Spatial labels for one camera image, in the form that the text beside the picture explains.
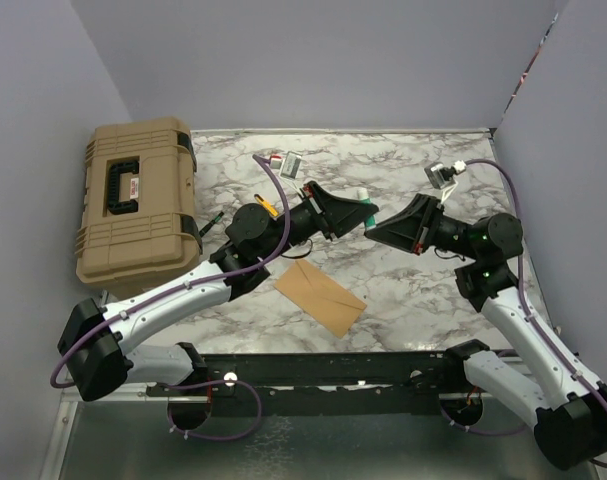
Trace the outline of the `green white glue stick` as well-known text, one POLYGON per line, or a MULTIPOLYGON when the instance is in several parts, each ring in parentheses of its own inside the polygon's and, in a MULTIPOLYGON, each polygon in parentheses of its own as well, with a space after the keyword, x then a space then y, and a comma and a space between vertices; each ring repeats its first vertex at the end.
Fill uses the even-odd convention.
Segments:
POLYGON ((374 215, 378 212, 378 208, 371 202, 368 190, 364 187, 359 187, 356 190, 357 199, 361 204, 367 206, 367 212, 369 216, 364 220, 364 228, 366 231, 376 226, 374 215))

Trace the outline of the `brown paper envelope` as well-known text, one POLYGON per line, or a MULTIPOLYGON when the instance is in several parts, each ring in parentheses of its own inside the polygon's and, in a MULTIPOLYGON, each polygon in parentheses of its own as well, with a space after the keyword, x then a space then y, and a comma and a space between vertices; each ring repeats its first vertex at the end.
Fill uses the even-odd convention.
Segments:
POLYGON ((296 260, 274 287, 335 337, 344 337, 367 305, 306 260, 296 260))

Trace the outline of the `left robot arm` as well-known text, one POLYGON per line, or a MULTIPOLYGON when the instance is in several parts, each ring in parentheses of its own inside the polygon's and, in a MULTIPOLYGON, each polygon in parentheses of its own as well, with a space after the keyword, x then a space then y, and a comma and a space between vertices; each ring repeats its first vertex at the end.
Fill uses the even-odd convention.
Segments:
POLYGON ((204 380, 196 349, 188 343, 150 346, 150 337, 252 292, 282 253, 316 234, 340 238, 377 211, 373 203, 334 196, 315 181, 304 185, 298 205, 278 217, 258 203, 246 204, 226 228, 227 242, 187 273, 126 300, 99 306, 88 298, 75 305, 57 344, 57 367, 68 371, 70 386, 86 402, 127 383, 156 382, 193 394, 204 380))

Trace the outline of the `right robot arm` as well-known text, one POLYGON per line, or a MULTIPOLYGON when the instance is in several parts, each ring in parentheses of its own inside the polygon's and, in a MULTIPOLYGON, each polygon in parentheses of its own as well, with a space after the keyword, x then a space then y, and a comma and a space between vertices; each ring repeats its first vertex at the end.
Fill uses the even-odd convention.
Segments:
POLYGON ((442 367, 452 390, 476 386, 500 401, 533 433, 556 468, 600 462, 607 453, 607 384, 541 320, 508 262, 523 253, 520 221, 508 213, 473 224, 447 216, 441 202, 418 194, 400 213, 366 230, 368 239, 421 255, 429 248, 469 259, 455 271, 461 296, 495 326, 530 373, 508 366, 487 346, 449 349, 442 367))

